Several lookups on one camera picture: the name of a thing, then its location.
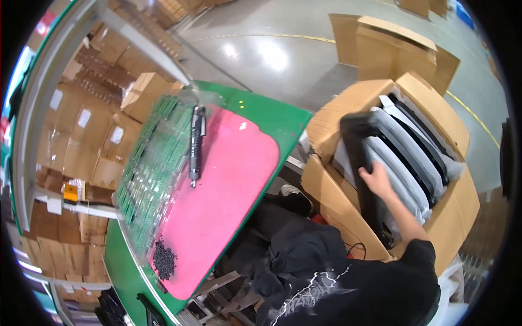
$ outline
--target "black t-shirt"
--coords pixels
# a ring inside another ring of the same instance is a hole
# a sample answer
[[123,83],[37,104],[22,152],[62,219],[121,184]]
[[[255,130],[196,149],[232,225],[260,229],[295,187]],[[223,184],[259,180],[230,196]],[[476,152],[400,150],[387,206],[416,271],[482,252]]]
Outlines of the black t-shirt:
[[412,240],[398,261],[347,259],[311,278],[293,279],[279,308],[265,302],[257,325],[426,325],[440,288],[429,241]]

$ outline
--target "yellow label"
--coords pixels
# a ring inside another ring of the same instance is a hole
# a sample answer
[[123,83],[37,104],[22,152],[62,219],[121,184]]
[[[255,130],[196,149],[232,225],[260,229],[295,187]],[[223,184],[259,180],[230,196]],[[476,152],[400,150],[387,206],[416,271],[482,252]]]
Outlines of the yellow label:
[[78,201],[78,187],[64,184],[64,199]]

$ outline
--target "green workbench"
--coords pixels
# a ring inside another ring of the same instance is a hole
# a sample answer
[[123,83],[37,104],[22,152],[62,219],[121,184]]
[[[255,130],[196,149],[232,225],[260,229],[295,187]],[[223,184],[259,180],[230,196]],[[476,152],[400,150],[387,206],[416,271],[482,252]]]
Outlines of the green workbench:
[[[268,190],[270,184],[279,174],[287,157],[296,146],[306,124],[312,117],[312,113],[287,103],[236,88],[205,81],[197,81],[197,84],[204,91],[216,92],[222,95],[227,104],[226,109],[254,122],[262,132],[271,136],[279,145],[280,158],[277,168],[260,193],[254,206],[248,215],[245,216],[240,227],[241,229],[264,193]],[[168,324],[178,324],[175,315],[183,309],[188,300],[178,300],[172,295],[162,294],[158,290],[155,285],[156,274],[150,266],[146,268],[138,267],[129,252],[125,238],[116,220],[109,222],[104,261],[111,282],[134,324],[146,324],[145,309],[141,302],[136,299],[138,293],[144,294],[158,311],[163,312],[163,316]],[[208,273],[212,269],[213,266],[209,266]]]

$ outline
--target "yellow floor line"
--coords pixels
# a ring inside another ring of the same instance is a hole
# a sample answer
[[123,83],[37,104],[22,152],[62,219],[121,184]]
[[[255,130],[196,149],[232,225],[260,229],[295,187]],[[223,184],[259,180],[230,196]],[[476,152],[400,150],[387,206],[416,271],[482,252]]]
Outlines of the yellow floor line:
[[308,39],[308,40],[315,40],[315,41],[322,41],[322,42],[328,42],[328,43],[334,43],[335,40],[329,40],[326,38],[318,38],[315,36],[307,36],[307,35],[290,35],[290,34],[232,34],[232,35],[219,35],[219,36],[212,36],[209,38],[194,40],[191,42],[199,42],[204,40],[211,40],[211,39],[220,39],[220,38],[233,38],[233,37],[250,37],[250,36],[275,36],[275,37],[285,37],[285,38],[298,38],[298,39]]
[[[330,40],[330,39],[326,39],[326,38],[318,38],[318,37],[314,37],[314,36],[307,36],[307,35],[291,35],[291,34],[263,34],[263,33],[259,33],[259,34],[233,34],[233,35],[219,35],[219,36],[212,36],[212,37],[209,37],[209,38],[204,38],[204,39],[199,39],[199,40],[194,40],[192,42],[198,42],[198,41],[204,41],[204,40],[210,40],[210,39],[219,39],[219,38],[231,38],[231,37],[251,37],[251,36],[272,36],[272,37],[285,37],[285,38],[298,38],[298,39],[307,39],[307,40],[315,40],[315,41],[322,41],[322,42],[327,42],[327,43],[333,43],[335,44],[335,40]],[[486,125],[484,124],[484,122],[482,122],[481,119],[479,119],[479,117],[475,114],[475,112],[473,112],[470,108],[467,107],[467,105],[465,105],[458,97],[456,97],[455,95],[453,95],[450,91],[446,91],[446,93],[448,93],[449,96],[451,96],[455,101],[457,101],[460,105],[463,106],[463,108],[465,108],[469,114],[471,114],[477,121],[478,123],[482,126],[482,128],[484,128],[484,130],[488,133],[488,135],[490,135],[491,139],[493,139],[493,141],[495,142],[495,145],[500,148],[500,145],[499,143],[497,142],[497,140],[495,139],[495,137],[493,136],[493,134],[491,134],[491,132],[489,131],[489,129],[486,127]]]
[[482,128],[484,128],[484,130],[488,133],[488,135],[490,135],[491,139],[493,139],[493,141],[495,142],[495,145],[500,148],[500,145],[499,143],[497,142],[497,140],[495,139],[495,137],[493,137],[493,135],[491,134],[491,132],[489,131],[489,129],[486,127],[486,125],[484,124],[484,122],[482,122],[481,119],[479,119],[479,117],[477,117],[477,115],[475,114],[475,112],[473,112],[470,108],[468,108],[461,100],[459,100],[458,97],[456,97],[455,95],[453,95],[450,91],[446,91],[446,93],[448,93],[449,96],[451,96],[455,101],[457,101],[460,105],[462,105],[468,112],[469,114],[471,114],[478,122],[479,124],[482,126]]

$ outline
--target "red object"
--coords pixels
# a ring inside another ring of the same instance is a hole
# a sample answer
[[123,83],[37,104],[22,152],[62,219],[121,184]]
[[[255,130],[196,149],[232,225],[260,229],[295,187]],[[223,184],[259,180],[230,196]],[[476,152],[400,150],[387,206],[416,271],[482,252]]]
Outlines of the red object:
[[46,37],[47,33],[49,33],[50,26],[55,18],[56,15],[52,11],[46,11],[45,14],[43,14],[42,19],[40,19],[40,21],[34,29],[36,33],[42,35],[43,37]]
[[7,126],[9,125],[9,121],[7,121],[7,117],[2,117],[2,125],[0,127],[0,142],[4,142],[5,131],[7,130]]
[[312,222],[315,222],[315,223],[318,223],[318,224],[323,224],[323,225],[328,225],[328,223],[326,223],[325,219],[317,214],[315,215],[313,218],[312,218]]

